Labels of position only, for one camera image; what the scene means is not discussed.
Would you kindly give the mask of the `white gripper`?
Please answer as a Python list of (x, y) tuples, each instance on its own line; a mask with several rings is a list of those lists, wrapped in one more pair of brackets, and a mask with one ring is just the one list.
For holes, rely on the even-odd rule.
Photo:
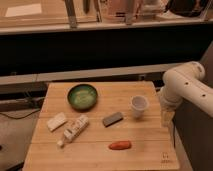
[(158, 97), (160, 105), (164, 109), (162, 111), (162, 125), (168, 126), (175, 115), (174, 110), (176, 110), (182, 103), (182, 98), (174, 92), (170, 92), (165, 87), (160, 89)]

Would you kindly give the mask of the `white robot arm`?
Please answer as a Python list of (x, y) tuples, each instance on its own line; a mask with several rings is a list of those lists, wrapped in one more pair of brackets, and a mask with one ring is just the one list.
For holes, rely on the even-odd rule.
[(164, 86), (157, 95), (161, 105), (162, 125), (169, 126), (175, 110), (184, 99), (213, 117), (213, 88), (202, 82), (205, 69), (199, 62), (187, 62), (163, 74)]

